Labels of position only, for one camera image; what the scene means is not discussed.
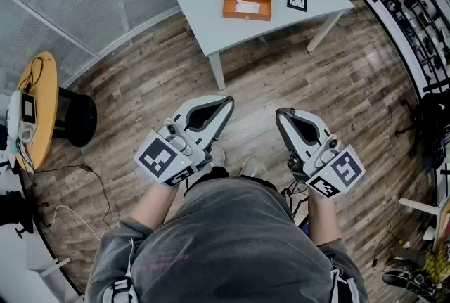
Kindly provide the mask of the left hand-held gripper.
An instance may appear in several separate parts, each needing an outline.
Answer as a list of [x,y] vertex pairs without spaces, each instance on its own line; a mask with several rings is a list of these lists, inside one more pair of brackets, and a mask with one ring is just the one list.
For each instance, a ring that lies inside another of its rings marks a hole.
[[185,101],[173,118],[150,131],[134,161],[154,181],[168,187],[179,185],[212,161],[206,148],[218,139],[233,109],[231,96],[206,95]]

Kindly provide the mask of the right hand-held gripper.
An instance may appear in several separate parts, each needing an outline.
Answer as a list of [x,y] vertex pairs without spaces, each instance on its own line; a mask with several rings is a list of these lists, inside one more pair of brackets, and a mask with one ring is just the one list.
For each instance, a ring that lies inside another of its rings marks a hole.
[[[276,126],[287,149],[295,155],[288,163],[290,172],[298,182],[323,197],[345,194],[365,174],[353,147],[346,146],[335,134],[330,136],[329,128],[319,116],[281,108],[276,111]],[[321,145],[310,157],[310,146],[316,143]]]

